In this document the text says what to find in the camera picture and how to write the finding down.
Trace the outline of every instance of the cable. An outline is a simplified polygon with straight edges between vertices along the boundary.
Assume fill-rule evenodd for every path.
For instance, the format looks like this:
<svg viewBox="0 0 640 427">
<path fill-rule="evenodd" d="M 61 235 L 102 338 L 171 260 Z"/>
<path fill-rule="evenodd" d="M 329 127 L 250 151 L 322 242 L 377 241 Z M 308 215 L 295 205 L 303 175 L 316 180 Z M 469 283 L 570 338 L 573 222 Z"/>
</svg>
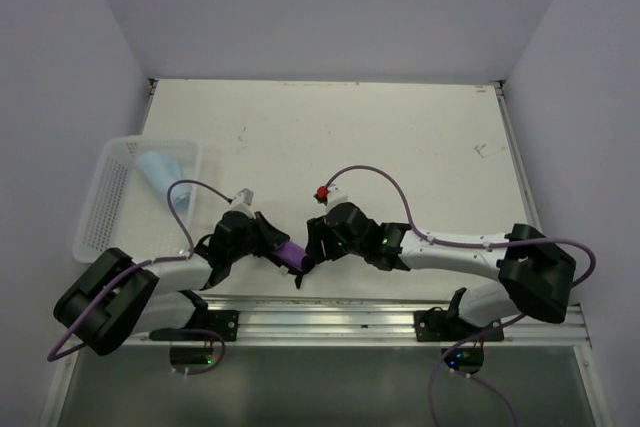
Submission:
<svg viewBox="0 0 640 427">
<path fill-rule="evenodd" d="M 431 374 L 429 375 L 429 386 L 427 387 L 427 399 L 429 401 L 429 409 L 431 411 L 431 418 L 433 419 L 433 423 L 436 425 L 436 427 L 442 427 L 442 422 L 440 421 L 440 416 L 438 415 L 438 412 L 436 410 L 436 401 L 435 401 L 434 393 L 435 393 L 436 378 L 438 377 L 438 372 L 440 372 L 440 368 L 442 366 L 442 362 L 444 361 L 444 359 L 446 359 L 449 356 L 449 354 L 451 354 L 453 351 L 459 349 L 460 347 L 462 347 L 467 342 L 472 342 L 474 340 L 480 340 L 483 337 L 486 337 L 487 335 L 493 334 L 495 332 L 500 332 L 505 327 L 509 327 L 509 326 L 515 324 L 516 322 L 520 322 L 525 317 L 526 317 L 526 315 L 520 314 L 517 317 L 514 317 L 514 318 L 512 318 L 510 320 L 507 320 L 506 322 L 501 323 L 497 327 L 491 327 L 489 329 L 485 329 L 482 332 L 478 332 L 475 335 L 467 337 L 466 339 L 462 339 L 462 340 L 456 342 L 455 344 L 453 344 L 451 347 L 449 347 L 447 350 L 444 351 L 444 353 L 442 354 L 442 356 L 440 357 L 440 359 L 436 363 L 435 367 L 431 370 Z M 515 408 L 513 407 L 513 404 L 511 404 L 511 402 L 509 402 L 507 397 L 501 391 L 499 391 L 496 387 L 494 387 L 492 384 L 487 382 L 486 380 L 484 380 L 484 379 L 476 379 L 476 380 L 478 381 L 478 383 L 484 385 L 485 387 L 487 387 L 490 390 L 492 390 L 493 392 L 495 392 L 502 399 L 502 401 L 507 405 L 507 408 L 509 409 L 509 412 L 511 412 L 511 416 L 513 418 L 513 425 L 515 425 L 516 427 L 520 427 L 520 425 L 521 425 L 520 424 L 520 419 L 518 418 L 518 416 L 516 414 L 516 411 L 515 411 Z"/>
<path fill-rule="evenodd" d="M 387 174 L 382 169 L 379 169 L 377 167 L 372 167 L 370 165 L 350 165 L 348 167 L 345 167 L 344 169 L 339 170 L 335 174 L 333 174 L 329 178 L 327 183 L 325 184 L 325 188 L 329 188 L 329 186 L 338 177 L 340 177 L 345 172 L 349 172 L 351 170 L 368 170 L 368 171 L 371 171 L 371 172 L 375 172 L 375 173 L 381 175 L 382 177 L 384 177 L 385 179 L 387 179 L 395 187 L 396 191 L 398 192 L 398 195 L 400 196 L 400 199 L 402 200 L 402 204 L 404 205 L 404 210 L 405 210 L 405 212 L 407 214 L 407 220 L 409 221 L 409 225 L 411 226 L 411 230 L 418 237 L 420 237 L 423 240 L 426 240 L 428 242 L 432 242 L 434 244 L 442 245 L 444 247 L 454 247 L 454 248 L 462 248 L 462 249 L 486 249 L 486 248 L 489 248 L 489 249 L 504 249 L 504 248 L 508 248 L 508 247 L 527 247 L 527 246 L 531 246 L 531 245 L 540 245 L 540 244 L 571 245 L 572 247 L 576 247 L 576 248 L 584 251 L 587 254 L 587 256 L 589 257 L 589 266 L 587 267 L 587 270 L 580 277 L 578 277 L 576 280 L 573 281 L 573 284 L 572 284 L 573 287 L 575 287 L 577 285 L 580 285 L 582 282 L 587 280 L 591 276 L 591 274 L 593 274 L 593 272 L 594 272 L 594 270 L 596 268 L 596 256 L 595 256 L 595 253 L 593 252 L 593 250 L 591 250 L 591 248 L 589 248 L 587 245 L 585 245 L 585 244 L 583 244 L 581 242 L 576 242 L 576 241 L 571 240 L 571 239 L 563 239 L 563 238 L 557 238 L 557 237 L 545 237 L 545 238 L 541 238 L 541 239 L 516 240 L 516 241 L 512 241 L 512 242 L 506 241 L 506 242 L 490 243 L 488 245 L 485 245 L 485 244 L 481 244 L 481 243 L 453 242 L 453 241 L 450 241 L 450 240 L 427 237 L 427 235 L 424 234 L 418 228 L 418 226 L 416 225 L 415 221 L 413 220 L 413 215 L 411 214 L 411 207 L 409 206 L 409 201 L 407 200 L 407 196 L 405 195 L 404 191 L 402 190 L 402 187 L 400 187 L 400 184 L 398 184 L 398 182 L 393 177 L 391 177 L 389 174 Z M 468 337 L 468 338 L 463 339 L 463 340 L 461 340 L 459 342 L 456 342 L 451 347 L 449 347 L 444 352 L 444 354 L 442 354 L 442 357 L 440 358 L 440 361 L 438 361 L 436 366 L 431 371 L 431 375 L 429 376 L 429 388 L 428 388 L 428 393 L 427 393 L 427 397 L 429 399 L 429 407 L 431 409 L 431 416 L 433 418 L 433 421 L 434 421 L 436 427 L 442 427 L 442 423 L 440 422 L 440 418 L 438 416 L 438 413 L 436 412 L 435 400 L 434 400 L 434 395 L 433 394 L 434 394 L 435 380 L 436 380 L 436 378 L 438 376 L 438 372 L 440 371 L 440 367 L 441 367 L 442 362 L 444 361 L 444 359 L 446 359 L 447 356 L 451 352 L 453 352 L 454 350 L 460 348 L 462 345 L 466 344 L 467 342 L 471 342 L 471 341 L 474 341 L 474 340 L 480 340 L 480 339 L 482 339 L 483 337 L 485 337 L 488 334 L 491 334 L 493 332 L 501 331 L 505 327 L 511 326 L 511 325 L 515 324 L 516 322 L 521 321 L 525 317 L 526 316 L 524 314 L 518 315 L 517 317 L 514 317 L 511 320 L 508 320 L 508 321 L 502 323 L 498 327 L 489 328 L 489 329 L 484 330 L 482 332 L 479 332 L 478 334 L 475 334 L 475 335 L 473 335 L 471 337 Z M 518 416 L 516 415 L 516 412 L 515 412 L 515 409 L 513 408 L 513 405 L 507 400 L 506 396 L 504 396 L 504 394 L 502 394 L 502 392 L 500 392 L 497 388 L 495 388 L 489 382 L 487 382 L 487 381 L 485 381 L 483 379 L 474 379 L 474 380 L 476 380 L 478 383 L 484 385 L 485 387 L 491 389 L 496 394 L 498 394 L 498 396 L 500 396 L 500 398 L 504 401 L 504 403 L 509 408 L 509 412 L 511 412 L 511 416 L 513 417 L 514 425 L 516 427 L 519 427 L 520 426 L 520 420 L 518 419 Z"/>
<path fill-rule="evenodd" d="M 120 272 L 118 275 L 116 275 L 109 283 L 107 283 L 107 285 L 105 285 L 103 287 L 103 289 L 100 291 L 100 293 L 93 298 L 93 300 L 89 303 L 89 305 L 87 305 L 87 307 L 82 311 L 82 313 L 78 316 L 78 318 L 69 326 L 69 328 L 62 335 L 60 340 L 58 340 L 58 342 L 56 342 L 54 344 L 54 346 L 51 348 L 51 350 L 47 354 L 47 361 L 55 362 L 56 360 L 60 360 L 63 357 L 66 357 L 67 355 L 73 354 L 74 352 L 77 352 L 78 350 L 80 350 L 80 349 L 82 349 L 82 348 L 84 348 L 86 346 L 86 344 L 81 343 L 81 344 L 78 344 L 78 345 L 75 345 L 75 346 L 71 347 L 70 349 L 67 349 L 67 350 L 65 350 L 63 352 L 60 352 L 60 349 L 62 348 L 62 346 L 64 344 L 66 344 L 67 341 L 71 338 L 71 336 L 74 335 L 77 332 L 78 328 L 86 320 L 86 318 L 89 316 L 89 314 L 91 314 L 93 309 L 95 309 L 96 306 L 100 302 L 102 302 L 102 300 L 107 295 L 109 295 L 109 293 L 113 289 L 115 289 L 120 282 L 122 282 L 122 280 L 126 279 L 128 276 L 133 274 L 138 269 L 142 269 L 143 267 L 147 267 L 148 265 L 151 265 L 151 264 L 155 264 L 155 263 L 158 263 L 158 262 L 179 262 L 179 261 L 183 261 L 183 260 L 189 260 L 191 257 L 193 257 L 193 254 L 194 254 L 194 251 L 195 251 L 195 244 L 193 243 L 193 237 L 191 237 L 191 234 L 189 233 L 189 231 L 185 227 L 184 223 L 182 222 L 182 220 L 178 216 L 178 213 L 176 212 L 176 209 L 173 206 L 173 203 L 171 202 L 171 192 L 173 191 L 174 187 L 176 187 L 176 186 L 178 186 L 180 184 L 195 184 L 195 185 L 199 185 L 201 187 L 204 187 L 207 190 L 210 190 L 214 194 L 222 197 L 228 203 L 231 203 L 231 198 L 229 198 L 226 195 L 222 194 L 221 192 L 219 192 L 218 190 L 214 189 L 213 187 L 211 187 L 211 186 L 209 186 L 209 185 L 207 185 L 207 184 L 205 184 L 203 182 L 200 182 L 199 180 L 190 180 L 190 179 L 189 180 L 178 180 L 177 182 L 174 182 L 173 184 L 171 184 L 169 186 L 169 188 L 167 189 L 167 196 L 166 196 L 167 204 L 169 205 L 169 210 L 171 212 L 171 215 L 173 216 L 173 218 L 178 223 L 178 226 L 180 226 L 180 229 L 184 233 L 185 237 L 187 238 L 187 242 L 189 243 L 189 251 L 188 251 L 187 255 L 171 255 L 171 256 L 158 257 L 156 259 L 143 260 L 142 262 L 139 262 L 139 263 L 134 264 L 134 265 L 132 265 L 130 267 L 127 267 L 122 272 Z M 221 343 L 223 345 L 223 353 L 224 353 L 224 340 L 222 340 Z"/>
<path fill-rule="evenodd" d="M 398 184 L 398 182 L 389 174 L 387 174 L 384 170 L 378 169 L 377 167 L 372 167 L 370 165 L 350 165 L 349 167 L 345 167 L 344 169 L 341 169 L 335 174 L 333 174 L 325 184 L 325 187 L 328 188 L 338 177 L 340 177 L 345 172 L 349 172 L 351 170 L 369 170 L 387 179 L 395 187 L 396 191 L 398 192 L 398 195 L 400 196 L 400 199 L 402 200 L 402 204 L 404 205 L 404 210 L 407 213 L 407 220 L 409 221 L 411 230 L 413 230 L 413 232 L 418 237 L 420 237 L 423 240 L 426 240 L 427 242 L 433 242 L 434 244 L 442 245 L 444 247 L 454 247 L 459 249 L 486 249 L 486 248 L 504 249 L 507 247 L 528 247 L 531 245 L 540 245 L 540 244 L 571 245 L 572 247 L 576 247 L 584 251 L 589 257 L 589 267 L 587 267 L 587 270 L 580 277 L 578 277 L 578 279 L 576 279 L 573 282 L 574 287 L 576 285 L 580 285 L 582 282 L 587 280 L 596 268 L 596 255 L 594 254 L 593 250 L 591 250 L 591 248 L 589 248 L 587 245 L 581 242 L 576 242 L 575 240 L 571 240 L 571 239 L 563 239 L 558 237 L 544 237 L 541 239 L 516 240 L 512 242 L 506 241 L 506 242 L 490 243 L 488 245 L 485 245 L 481 243 L 453 242 L 450 240 L 443 240 L 443 239 L 438 239 L 434 237 L 428 237 L 418 228 L 415 221 L 413 220 L 411 207 L 409 207 L 409 201 L 407 200 L 407 196 L 402 190 L 402 187 L 400 187 L 400 184 Z"/>
<path fill-rule="evenodd" d="M 180 370 L 180 369 L 174 368 L 176 372 L 179 372 L 184 375 L 200 375 L 200 374 L 206 374 L 207 372 L 211 372 L 213 369 L 218 367 L 218 365 L 220 365 L 220 362 L 222 362 L 222 359 L 224 358 L 224 354 L 226 353 L 226 350 L 227 350 L 227 347 L 224 343 L 224 339 L 220 334 L 217 334 L 213 330 L 207 330 L 207 329 L 176 329 L 176 332 L 181 332 L 183 334 L 202 334 L 209 337 L 214 337 L 218 342 L 220 342 L 220 349 L 221 349 L 220 354 L 218 355 L 218 358 L 211 365 L 205 367 L 204 369 L 189 370 L 189 368 L 186 367 L 183 370 Z"/>
</svg>

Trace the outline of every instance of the glass panel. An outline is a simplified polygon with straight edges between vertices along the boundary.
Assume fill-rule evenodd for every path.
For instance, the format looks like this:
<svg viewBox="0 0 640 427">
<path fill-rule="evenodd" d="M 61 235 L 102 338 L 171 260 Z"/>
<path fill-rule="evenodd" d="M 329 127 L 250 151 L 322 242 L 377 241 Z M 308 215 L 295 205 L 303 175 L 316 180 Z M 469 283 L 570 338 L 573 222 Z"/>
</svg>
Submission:
<svg viewBox="0 0 640 427">
<path fill-rule="evenodd" d="M 83 352 L 60 426 L 433 426 L 427 381 L 437 348 L 230 346 L 219 368 L 172 374 L 166 346 Z M 489 349 L 480 371 L 526 427 L 594 426 L 571 347 Z M 443 425 L 512 427 L 492 392 L 445 369 Z"/>
</svg>

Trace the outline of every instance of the black base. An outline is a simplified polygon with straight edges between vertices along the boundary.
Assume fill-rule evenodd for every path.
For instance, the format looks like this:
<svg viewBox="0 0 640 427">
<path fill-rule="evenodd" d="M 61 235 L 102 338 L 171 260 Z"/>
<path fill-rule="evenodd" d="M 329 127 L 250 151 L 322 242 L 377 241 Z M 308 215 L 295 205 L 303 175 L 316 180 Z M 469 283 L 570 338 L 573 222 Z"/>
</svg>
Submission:
<svg viewBox="0 0 640 427">
<path fill-rule="evenodd" d="M 413 327 L 416 331 L 416 340 L 418 342 L 456 342 L 493 327 L 489 324 L 483 329 L 478 329 L 459 319 L 450 321 L 446 317 L 447 312 L 440 309 L 414 312 Z M 502 330 L 491 332 L 484 336 L 483 340 L 502 342 L 504 332 Z"/>
<path fill-rule="evenodd" d="M 178 347 L 169 349 L 169 362 L 174 369 L 194 365 L 209 365 L 213 355 L 213 347 Z"/>
<path fill-rule="evenodd" d="M 448 349 L 441 349 L 442 354 Z M 484 365 L 484 349 L 478 347 L 463 347 L 456 349 L 443 359 L 448 369 L 457 370 L 463 374 L 473 375 L 480 371 Z"/>
</svg>

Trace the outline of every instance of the white wall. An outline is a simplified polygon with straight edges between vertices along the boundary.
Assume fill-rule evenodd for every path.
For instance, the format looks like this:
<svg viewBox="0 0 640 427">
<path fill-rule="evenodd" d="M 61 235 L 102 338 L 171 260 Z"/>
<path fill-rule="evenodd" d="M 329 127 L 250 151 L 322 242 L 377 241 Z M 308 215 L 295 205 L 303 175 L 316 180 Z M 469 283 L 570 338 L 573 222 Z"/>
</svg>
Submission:
<svg viewBox="0 0 640 427">
<path fill-rule="evenodd" d="M 506 78 L 551 0 L 109 0 L 150 76 Z"/>
<path fill-rule="evenodd" d="M 507 82 L 547 233 L 587 241 L 581 299 L 619 425 L 640 423 L 640 0 L 554 0 Z"/>
<path fill-rule="evenodd" d="M 0 0 L 0 11 L 0 425 L 30 426 L 97 156 L 138 130 L 147 89 L 106 0 Z"/>
</svg>

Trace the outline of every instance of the white table surface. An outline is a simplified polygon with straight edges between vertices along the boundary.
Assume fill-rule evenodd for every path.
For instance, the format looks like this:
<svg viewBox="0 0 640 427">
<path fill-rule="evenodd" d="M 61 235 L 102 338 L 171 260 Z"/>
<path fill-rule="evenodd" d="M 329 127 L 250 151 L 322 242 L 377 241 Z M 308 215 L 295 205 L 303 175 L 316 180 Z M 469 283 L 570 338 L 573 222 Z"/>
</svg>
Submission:
<svg viewBox="0 0 640 427">
<path fill-rule="evenodd" d="M 312 198 L 317 187 L 356 163 L 393 175 L 425 230 L 488 234 L 526 222 L 491 86 L 161 80 L 143 134 L 202 142 L 200 180 L 227 195 L 252 189 L 254 208 L 303 246 L 306 220 L 323 213 Z M 350 172 L 337 183 L 374 220 L 406 221 L 382 177 Z M 199 189 L 196 207 L 197 239 L 227 204 Z M 347 256 L 316 267 L 297 290 L 293 276 L 247 258 L 211 293 L 448 300 L 485 282 L 439 270 L 381 272 Z"/>
</svg>

